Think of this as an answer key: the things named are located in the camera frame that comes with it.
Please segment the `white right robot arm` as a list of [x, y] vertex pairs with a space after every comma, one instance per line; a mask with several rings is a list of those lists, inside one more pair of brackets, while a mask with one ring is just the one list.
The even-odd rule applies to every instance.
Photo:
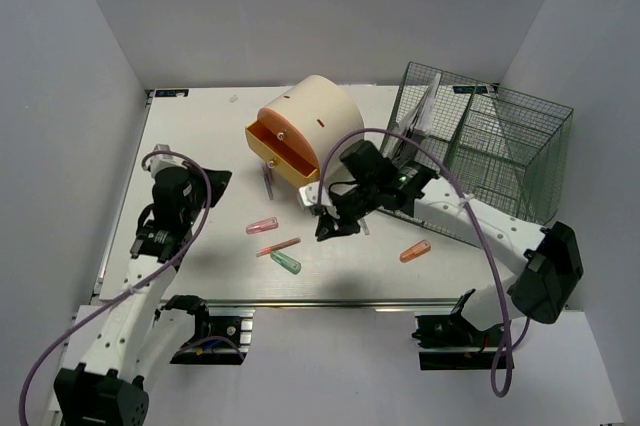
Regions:
[[359, 233], [360, 220], [376, 209], [401, 211], [453, 232], [512, 273], [459, 299], [445, 324], [459, 342], [477, 343], [505, 314], [540, 324], [557, 321], [584, 274], [570, 226], [530, 223], [460, 196], [435, 170], [415, 161], [397, 167], [370, 141], [352, 144], [339, 160], [352, 177], [346, 191], [316, 186], [308, 196], [318, 218], [317, 241]]

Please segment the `white silver-spined booklet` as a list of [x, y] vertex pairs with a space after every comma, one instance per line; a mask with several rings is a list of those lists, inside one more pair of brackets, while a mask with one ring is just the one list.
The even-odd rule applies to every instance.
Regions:
[[[418, 104], [405, 114], [398, 125], [398, 132], [402, 136], [419, 145], [428, 137], [433, 127], [432, 116], [440, 80], [441, 73], [438, 72], [423, 92]], [[392, 137], [392, 148], [387, 157], [396, 167], [400, 167], [408, 161], [413, 161], [418, 153], [416, 146]]]

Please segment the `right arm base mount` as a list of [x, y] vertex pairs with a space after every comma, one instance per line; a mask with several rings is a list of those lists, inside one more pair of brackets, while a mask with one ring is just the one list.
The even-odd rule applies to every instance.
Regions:
[[421, 371], [489, 371], [504, 336], [502, 324], [479, 331], [450, 315], [416, 314], [415, 323]]

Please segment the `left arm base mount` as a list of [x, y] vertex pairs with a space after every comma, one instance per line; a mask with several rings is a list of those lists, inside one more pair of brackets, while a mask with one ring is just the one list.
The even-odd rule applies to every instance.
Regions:
[[231, 313], [213, 312], [204, 299], [194, 295], [175, 295], [155, 311], [156, 325], [168, 311], [188, 316], [194, 334], [171, 359], [173, 365], [234, 365], [244, 363], [250, 345], [250, 318]]

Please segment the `cream round drawer box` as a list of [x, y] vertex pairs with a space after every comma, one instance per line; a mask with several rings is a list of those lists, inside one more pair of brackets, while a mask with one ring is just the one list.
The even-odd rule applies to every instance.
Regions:
[[356, 102], [320, 75], [311, 75], [262, 107], [245, 128], [249, 148], [296, 188], [340, 169], [331, 148], [364, 127]]

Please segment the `purple pen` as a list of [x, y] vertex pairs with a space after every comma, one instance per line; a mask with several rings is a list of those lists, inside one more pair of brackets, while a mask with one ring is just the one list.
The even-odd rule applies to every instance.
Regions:
[[270, 200], [270, 201], [273, 201], [273, 200], [274, 200], [274, 194], [273, 194], [272, 186], [271, 186], [271, 187], [268, 187], [268, 186], [265, 184], [265, 187], [266, 187], [266, 191], [267, 191], [267, 195], [268, 195], [269, 200]]

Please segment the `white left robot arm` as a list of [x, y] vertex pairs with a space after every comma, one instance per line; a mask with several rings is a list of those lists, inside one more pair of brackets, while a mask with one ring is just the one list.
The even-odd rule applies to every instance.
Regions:
[[211, 333], [204, 301], [177, 295], [160, 303], [194, 234], [193, 224], [224, 194], [229, 171], [187, 164], [153, 171], [152, 202], [140, 214], [119, 304], [73, 368], [61, 369], [54, 392], [67, 425], [141, 425], [159, 371], [186, 343]]

